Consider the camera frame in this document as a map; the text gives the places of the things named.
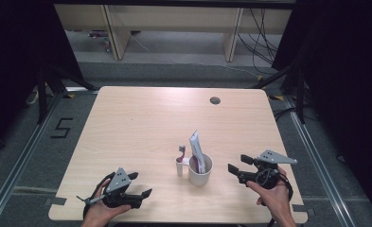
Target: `person's right hand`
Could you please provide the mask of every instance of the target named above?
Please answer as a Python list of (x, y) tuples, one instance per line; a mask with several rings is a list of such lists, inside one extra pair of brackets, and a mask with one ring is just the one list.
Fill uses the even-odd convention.
[[(279, 172), (286, 176), (285, 170), (278, 168)], [(272, 189), (265, 189), (254, 182), (247, 182), (247, 186), (259, 194), (257, 205), (263, 202), (271, 211), (272, 218), (282, 227), (295, 227), (295, 222), (292, 218), (292, 213), (289, 205), (289, 190), (284, 182), (278, 181), (277, 185)]]

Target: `cup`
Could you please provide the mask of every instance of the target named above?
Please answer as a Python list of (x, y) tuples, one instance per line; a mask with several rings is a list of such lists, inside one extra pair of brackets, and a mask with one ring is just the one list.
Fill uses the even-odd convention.
[(204, 186), (209, 180), (209, 175), (212, 171), (213, 163), (212, 159), (208, 155), (203, 154), (203, 156), (205, 162), (205, 173), (197, 173), (194, 159), (184, 158), (183, 162), (176, 162), (177, 175), (179, 177), (183, 176), (183, 166), (188, 166), (188, 180), (196, 186)]

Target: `floor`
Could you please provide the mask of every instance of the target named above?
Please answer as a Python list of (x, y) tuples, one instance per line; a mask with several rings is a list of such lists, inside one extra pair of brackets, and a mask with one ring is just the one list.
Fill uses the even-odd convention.
[[(242, 70), (257, 78), (257, 81), (259, 76), (268, 77), (275, 72), (268, 62), (247, 50), (240, 39), (233, 61), (226, 62), (221, 46), (221, 34), (151, 31), (134, 33), (124, 58), (117, 61), (113, 54), (107, 51), (108, 40), (101, 37), (90, 38), (88, 33), (89, 31), (66, 31), (82, 69), (98, 70), (107, 65), (98, 63), (109, 63), (109, 67), (119, 67), (120, 64), (139, 64), (140, 67), (145, 67), (145, 64), (149, 64), (151, 68), (156, 64), (172, 64), (176, 67), (213, 65), (234, 70), (235, 73)], [(241, 34), (241, 38), (254, 47), (251, 37), (247, 34)], [(281, 36), (273, 35), (267, 38), (273, 46), (278, 46)], [(257, 50), (266, 58), (271, 58), (267, 48), (257, 46)], [(256, 70), (244, 71), (245, 67), (254, 69), (252, 66), (255, 66)], [(268, 87), (268, 95), (278, 90)], [(6, 136), (9, 143), (5, 148), (0, 148), (2, 151), (12, 150), (9, 153), (0, 151), (0, 188), (3, 188), (6, 179), (14, 174), (11, 170), (14, 169), (16, 161), (21, 160), (23, 150), (32, 149), (27, 147), (27, 141), (35, 141), (36, 150), (47, 150), (54, 152), (54, 155), (45, 160), (45, 157), (49, 156), (44, 152), (29, 152), (31, 157), (24, 164), (23, 172), (13, 177), (16, 185), (10, 200), (3, 204), (5, 208), (0, 213), (0, 226), (80, 225), (78, 221), (60, 223), (48, 219), (48, 208), (60, 184), (60, 178), (55, 176), (62, 176), (64, 173), (64, 169), (57, 169), (56, 166), (68, 165), (71, 153), (59, 149), (60, 145), (56, 145), (56, 142), (51, 144), (44, 138), (50, 138), (55, 133), (52, 128), (65, 114), (75, 112), (78, 107), (90, 110), (95, 97), (96, 95), (78, 95), (75, 102), (70, 98), (63, 98), (55, 104), (62, 111), (53, 113), (50, 123), (45, 126), (47, 129), (44, 137), (39, 140), (32, 136), (34, 131), (41, 130), (34, 124), (34, 119), (37, 118), (36, 105), (29, 106), (17, 117), (20, 120)], [(293, 100), (292, 97), (285, 97), (284, 101), (271, 100), (270, 103), (276, 113), (277, 110), (291, 107)], [(80, 136), (86, 116), (83, 114), (79, 119), (80, 123), (72, 126), (74, 138)], [(300, 165), (293, 168), (293, 172), (309, 213), (309, 221), (304, 226), (372, 226), (372, 206), (348, 167), (335, 158), (337, 149), (327, 137), (326, 128), (316, 118), (314, 110), (305, 110), (305, 116), (307, 121), (303, 126), (298, 124), (295, 114), (292, 113), (277, 120), (288, 154), (299, 159)], [(68, 148), (74, 148), (76, 145), (75, 140), (66, 140), (64, 143), (67, 143), (64, 145)]]

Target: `table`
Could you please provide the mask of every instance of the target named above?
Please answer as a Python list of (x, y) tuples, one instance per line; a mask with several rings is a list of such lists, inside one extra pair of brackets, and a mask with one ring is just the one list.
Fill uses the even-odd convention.
[[(211, 97), (221, 102), (212, 104)], [(178, 147), (198, 130), (203, 152), (214, 163), (208, 183), (190, 184), (176, 173)], [(257, 157), (266, 148), (286, 154), (268, 99), (261, 90), (170, 87), (103, 87), (84, 126), (56, 195), (54, 220), (81, 220), (84, 203), (104, 176), (122, 166), (138, 178), (127, 193), (152, 188), (140, 209), (114, 221), (182, 223), (267, 223), (258, 195), (227, 171), (227, 164), (256, 171), (242, 163), (242, 153)], [(280, 165), (291, 181), (291, 204), (303, 205), (290, 165)], [(305, 212), (292, 212), (304, 223)]]

